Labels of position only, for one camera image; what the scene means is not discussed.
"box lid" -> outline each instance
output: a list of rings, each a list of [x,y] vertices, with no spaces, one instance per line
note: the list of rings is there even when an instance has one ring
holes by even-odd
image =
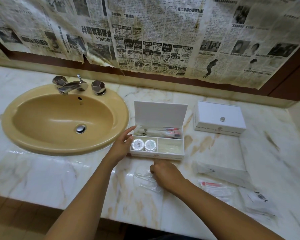
[[[187,104],[134,101],[136,125],[182,128]]]
[[[239,106],[198,101],[199,122],[237,128],[246,128]]]

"person's right hand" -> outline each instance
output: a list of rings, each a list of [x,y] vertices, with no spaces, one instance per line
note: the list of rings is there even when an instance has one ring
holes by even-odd
[[[155,159],[150,166],[150,172],[159,186],[173,194],[186,181],[177,167],[168,161]]]

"marble countertop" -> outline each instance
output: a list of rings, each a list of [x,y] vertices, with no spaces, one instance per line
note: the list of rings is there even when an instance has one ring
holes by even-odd
[[[51,83],[54,74],[0,67],[0,196],[65,209],[95,171],[109,146],[99,151],[56,157],[27,152],[1,128],[4,109],[20,94]],[[184,120],[185,158],[175,162],[197,184],[196,160],[247,170],[252,183],[275,202],[281,216],[263,223],[285,239],[300,239],[300,133],[285,109],[194,94],[106,83],[125,100],[134,125],[134,101],[188,104]],[[193,130],[196,101],[241,107],[247,130],[241,137]],[[126,157],[112,171],[101,217],[201,239],[216,239],[201,220],[168,192],[140,187],[134,173],[152,160]]]

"round container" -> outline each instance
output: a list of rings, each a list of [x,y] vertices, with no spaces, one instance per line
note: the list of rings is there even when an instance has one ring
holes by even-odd
[[[144,146],[145,146],[145,144],[144,144],[143,140],[141,140],[141,139],[135,139],[132,142],[132,148],[136,151],[142,151]]]
[[[147,152],[153,152],[156,150],[157,144],[154,140],[146,140],[144,143],[144,148]]]

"toiletry kit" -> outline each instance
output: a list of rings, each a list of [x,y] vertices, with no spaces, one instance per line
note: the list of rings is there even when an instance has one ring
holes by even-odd
[[[240,136],[246,130],[239,106],[198,101],[193,113],[197,131]]]
[[[187,104],[134,101],[136,129],[130,154],[181,160],[185,156],[183,121]]]

